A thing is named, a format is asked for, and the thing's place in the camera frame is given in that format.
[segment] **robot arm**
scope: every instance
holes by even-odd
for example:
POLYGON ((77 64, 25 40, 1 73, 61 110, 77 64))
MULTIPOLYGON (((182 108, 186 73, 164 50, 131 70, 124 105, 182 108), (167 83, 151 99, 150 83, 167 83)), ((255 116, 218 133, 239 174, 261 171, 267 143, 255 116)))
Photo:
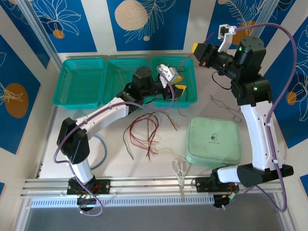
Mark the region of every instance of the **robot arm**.
POLYGON ((272 93, 269 82, 259 74, 266 50, 261 39, 247 36, 242 38, 235 56, 226 53, 235 34, 234 27, 221 25, 220 47, 212 44, 194 44, 193 54, 199 65, 214 68, 221 76, 231 79, 231 91, 241 107, 246 119, 253 149, 253 161, 242 166, 230 166, 214 169, 207 187, 219 191, 219 185, 236 182, 251 187, 270 180, 278 179, 274 163, 278 163, 283 177, 293 175, 293 167, 284 163, 279 151, 272 119, 266 124, 266 118, 272 106, 272 93), (277 159, 273 159, 266 126, 270 125, 273 134, 277 159))
MULTIPOLYGON (((160 65, 159 69, 161 73, 166 76, 168 81, 171 82, 175 93, 174 97, 177 98, 181 96, 185 87, 183 88, 183 86, 175 85, 176 82, 181 80, 177 71, 174 68, 163 64, 160 65)), ((95 177, 91 172, 87 159, 90 153, 89 140, 99 130, 105 128, 114 121, 129 115, 138 108, 131 104, 122 104, 116 107, 111 107, 111 105, 122 102, 135 102, 142 105, 145 98, 157 95, 163 95, 165 100, 170 99, 172 95, 166 81, 160 76, 158 79, 158 81, 153 80, 150 68, 139 67, 136 73, 132 76, 132 82, 127 84, 123 91, 121 91, 104 107, 99 108, 89 115, 78 118, 77 120, 67 118, 63 121, 57 140, 58 145, 73 128, 80 125, 82 122, 86 122, 67 139, 61 147, 61 151, 71 163, 76 176, 88 189, 92 190, 95 185, 95 183, 93 183, 95 177), (103 113, 98 113, 105 108, 109 108, 109 110, 107 109, 103 113)))

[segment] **green basket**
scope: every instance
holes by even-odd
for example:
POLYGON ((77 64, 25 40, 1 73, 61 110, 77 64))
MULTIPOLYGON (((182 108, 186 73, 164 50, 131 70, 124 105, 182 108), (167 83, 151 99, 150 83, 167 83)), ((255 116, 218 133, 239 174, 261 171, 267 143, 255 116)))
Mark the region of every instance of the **green basket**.
MULTIPOLYGON (((151 69, 153 72, 153 78, 156 79, 158 76, 157 67, 160 64, 169 65, 179 71, 180 65, 185 60, 185 57, 172 57, 172 56, 159 56, 153 57, 151 60, 151 69)), ((193 60, 189 58, 181 69, 181 75, 185 77, 184 84, 187 86, 187 90, 178 99, 179 107, 188 107, 190 104, 197 102, 197 85, 196 77, 194 74, 193 60)), ((164 101, 163 97, 158 97, 158 100, 154 101, 157 107, 167 107, 170 101, 164 101)))
POLYGON ((101 104, 109 103, 132 81, 138 67, 149 66, 146 59, 112 59, 107 61, 103 80, 101 104))
POLYGON ((70 59, 63 62, 53 104, 66 109, 100 106, 104 59, 70 59))

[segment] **blue cable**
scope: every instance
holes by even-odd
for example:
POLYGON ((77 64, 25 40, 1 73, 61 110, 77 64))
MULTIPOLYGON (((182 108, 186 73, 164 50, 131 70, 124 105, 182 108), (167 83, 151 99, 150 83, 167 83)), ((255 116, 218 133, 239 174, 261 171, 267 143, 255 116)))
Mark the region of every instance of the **blue cable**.
POLYGON ((106 146, 105 142, 103 141, 103 139, 101 137, 99 137, 97 135, 94 135, 94 137, 99 139, 102 142, 104 149, 105 149, 105 155, 104 155, 103 159, 97 165, 91 167, 91 170, 94 170, 94 169, 98 168, 99 166, 101 166, 102 163, 105 161, 105 159, 107 157, 107 146, 106 146))

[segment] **gray floor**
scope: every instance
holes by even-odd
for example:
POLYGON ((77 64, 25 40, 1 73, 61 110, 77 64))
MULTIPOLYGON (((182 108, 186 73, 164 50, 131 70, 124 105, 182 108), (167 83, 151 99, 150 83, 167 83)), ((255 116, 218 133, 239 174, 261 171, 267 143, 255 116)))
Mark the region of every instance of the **gray floor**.
POLYGON ((212 205, 106 207, 87 217, 77 208, 33 208, 26 231, 281 231, 278 212, 261 194, 248 194, 226 211, 212 205))

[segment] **white scissors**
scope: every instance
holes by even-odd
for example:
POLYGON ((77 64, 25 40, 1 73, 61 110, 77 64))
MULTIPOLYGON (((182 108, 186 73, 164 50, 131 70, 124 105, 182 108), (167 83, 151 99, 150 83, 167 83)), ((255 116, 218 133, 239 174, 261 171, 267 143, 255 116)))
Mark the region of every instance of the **white scissors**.
POLYGON ((177 159, 172 161, 172 170, 178 178, 180 193, 182 199, 184 199, 184 183, 185 183, 185 175, 188 171, 188 162, 187 160, 179 161, 177 159))

